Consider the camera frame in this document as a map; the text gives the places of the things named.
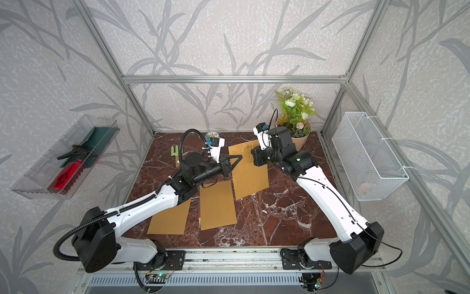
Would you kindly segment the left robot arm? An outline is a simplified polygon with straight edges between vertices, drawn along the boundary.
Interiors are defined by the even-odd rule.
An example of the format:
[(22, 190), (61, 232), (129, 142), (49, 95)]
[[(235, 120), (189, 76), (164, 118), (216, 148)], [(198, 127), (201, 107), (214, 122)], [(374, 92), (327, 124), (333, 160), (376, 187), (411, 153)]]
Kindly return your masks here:
[(241, 155), (223, 154), (218, 160), (205, 161), (200, 153), (189, 153), (180, 161), (176, 174), (154, 192), (105, 211), (99, 207), (87, 211), (80, 225), (56, 242), (54, 256), (81, 262), (88, 273), (115, 263), (150, 263), (164, 250), (149, 239), (126, 238), (124, 234), (154, 215), (187, 202), (205, 181), (219, 175), (228, 177), (241, 160)]

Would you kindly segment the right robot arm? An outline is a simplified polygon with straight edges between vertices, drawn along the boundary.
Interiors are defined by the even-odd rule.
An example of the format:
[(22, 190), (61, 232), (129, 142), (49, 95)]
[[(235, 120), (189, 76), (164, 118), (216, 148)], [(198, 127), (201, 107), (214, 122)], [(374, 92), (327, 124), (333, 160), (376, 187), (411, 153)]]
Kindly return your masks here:
[(378, 222), (368, 222), (328, 180), (315, 158), (299, 151), (286, 127), (271, 129), (266, 123), (256, 125), (253, 133), (259, 147), (252, 150), (257, 167), (273, 164), (295, 181), (315, 201), (333, 226), (335, 238), (312, 238), (296, 250), (282, 249), (281, 257), (293, 268), (312, 269), (321, 262), (336, 264), (346, 274), (353, 274), (378, 253), (384, 229)]

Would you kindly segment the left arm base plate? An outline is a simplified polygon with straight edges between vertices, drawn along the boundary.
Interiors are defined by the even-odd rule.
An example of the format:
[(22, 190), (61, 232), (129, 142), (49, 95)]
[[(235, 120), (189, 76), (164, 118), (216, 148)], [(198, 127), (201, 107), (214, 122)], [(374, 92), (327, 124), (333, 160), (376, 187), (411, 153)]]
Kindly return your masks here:
[(135, 262), (133, 269), (137, 271), (181, 271), (186, 257), (186, 251), (169, 250), (158, 252), (148, 263)]

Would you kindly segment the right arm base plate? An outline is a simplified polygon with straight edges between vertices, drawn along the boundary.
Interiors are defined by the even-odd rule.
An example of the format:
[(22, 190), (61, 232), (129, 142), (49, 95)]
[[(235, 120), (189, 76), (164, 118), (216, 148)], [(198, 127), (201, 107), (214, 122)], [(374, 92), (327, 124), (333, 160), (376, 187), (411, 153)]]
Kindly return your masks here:
[(280, 250), (282, 267), (284, 270), (321, 270), (322, 268), (331, 270), (332, 263), (324, 260), (311, 260), (303, 249)]

